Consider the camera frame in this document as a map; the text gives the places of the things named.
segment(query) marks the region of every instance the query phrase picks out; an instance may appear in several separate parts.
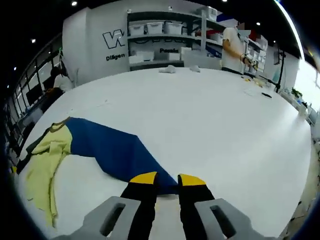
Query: white wall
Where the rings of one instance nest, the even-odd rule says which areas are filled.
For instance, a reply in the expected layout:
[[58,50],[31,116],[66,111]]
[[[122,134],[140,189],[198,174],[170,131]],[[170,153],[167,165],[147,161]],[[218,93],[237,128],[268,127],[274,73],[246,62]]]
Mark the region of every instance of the white wall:
[[[278,51],[278,49],[273,46],[268,46],[266,51],[264,74],[271,80],[273,79],[276,71],[280,71],[282,64],[282,61],[280,60],[280,64],[274,65],[275,51]],[[295,86],[300,60],[287,52],[285,55],[286,58],[284,59],[281,88],[291,89]]]
[[89,8],[85,8],[70,16],[64,20],[62,29],[62,47],[66,64],[72,75],[78,71],[78,81],[83,84],[92,80],[86,34],[89,11]]
[[[95,79],[129,71],[127,45],[127,10],[133,12],[168,10],[190,12],[202,5],[184,0],[122,0],[94,9],[85,8],[63,23],[62,47],[69,68],[78,69],[78,85]],[[109,49],[104,35],[121,30],[123,46]],[[125,54],[118,60],[106,60],[110,55]]]

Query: white cylindrical object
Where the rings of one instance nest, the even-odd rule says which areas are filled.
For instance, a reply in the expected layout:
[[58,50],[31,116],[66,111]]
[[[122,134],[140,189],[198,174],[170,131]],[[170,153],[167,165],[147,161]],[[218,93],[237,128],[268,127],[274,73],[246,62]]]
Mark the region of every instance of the white cylindrical object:
[[163,22],[149,22],[146,24],[148,34],[162,34]]
[[138,36],[145,34],[145,25],[132,25],[129,26],[130,36]]
[[184,25],[180,23],[175,22],[166,22],[164,24],[164,33],[165,34],[176,34],[181,35],[182,34],[182,27]]

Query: white storage bin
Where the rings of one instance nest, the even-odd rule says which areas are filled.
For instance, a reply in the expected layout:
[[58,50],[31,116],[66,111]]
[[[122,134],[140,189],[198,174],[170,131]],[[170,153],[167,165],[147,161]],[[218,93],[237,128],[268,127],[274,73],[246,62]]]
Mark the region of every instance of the white storage bin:
[[145,34],[145,25],[129,26],[130,36],[137,36]]
[[166,22],[164,25],[164,33],[165,34],[182,34],[183,24],[175,23],[175,22]]
[[181,47],[181,51],[180,51],[180,53],[181,53],[180,59],[183,61],[185,54],[186,54],[187,52],[190,52],[190,51],[192,51],[192,48],[191,48],[191,47],[182,46],[182,47]]
[[168,53],[168,59],[170,61],[178,61],[180,60],[180,53]]
[[144,58],[142,55],[129,56],[129,64],[138,64],[138,63],[142,63],[143,61],[144,61]]
[[162,34],[163,22],[149,22],[146,24],[148,34]]
[[142,57],[143,61],[153,61],[155,58],[154,51],[136,51],[135,55]]
[[206,17],[209,20],[214,21],[214,22],[217,21],[217,16],[218,16],[217,9],[214,9],[214,8],[212,8],[210,6],[203,6],[203,7],[198,8],[197,10],[195,10],[194,13],[201,16],[202,15],[202,10],[205,11]]
[[210,39],[216,41],[218,44],[222,45],[224,36],[221,33],[215,33],[210,35]]

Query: small object on table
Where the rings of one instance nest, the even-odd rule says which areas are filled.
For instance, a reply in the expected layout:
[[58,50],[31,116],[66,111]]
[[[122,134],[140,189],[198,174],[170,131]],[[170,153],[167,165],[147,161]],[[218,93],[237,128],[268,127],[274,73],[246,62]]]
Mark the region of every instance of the small object on table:
[[197,65],[193,65],[189,68],[192,72],[200,73],[200,68]]
[[164,69],[159,69],[159,73],[168,73],[168,74],[175,74],[176,68],[172,65],[167,66]]
[[270,96],[269,94],[266,94],[266,93],[264,93],[264,92],[262,92],[261,94],[262,94],[263,96],[269,98],[269,99],[272,99],[272,96]]

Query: cloth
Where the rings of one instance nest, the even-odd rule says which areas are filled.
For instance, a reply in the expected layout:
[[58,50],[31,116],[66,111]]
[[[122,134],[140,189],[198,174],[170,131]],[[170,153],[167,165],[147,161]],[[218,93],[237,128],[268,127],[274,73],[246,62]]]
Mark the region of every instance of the cloth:
[[57,215],[54,195],[54,175],[65,158],[70,154],[72,136],[64,125],[54,126],[33,149],[26,174],[26,196],[45,213],[46,223],[53,226]]
[[[245,44],[240,40],[238,31],[234,27],[227,27],[223,31],[223,40],[229,40],[230,47],[238,54],[245,53]],[[234,70],[243,74],[244,63],[233,56],[230,56],[224,49],[222,50],[222,67]]]
[[60,88],[63,92],[68,92],[74,88],[74,84],[67,76],[59,74],[55,77],[53,87]]
[[68,154],[94,157],[102,171],[129,182],[134,177],[157,172],[159,194],[176,194],[176,181],[148,152],[140,139],[83,118],[69,117],[54,123],[28,148],[26,163],[18,164],[18,172],[27,165],[26,193],[35,206],[45,212],[46,221],[53,226],[57,215],[54,196],[54,176]]

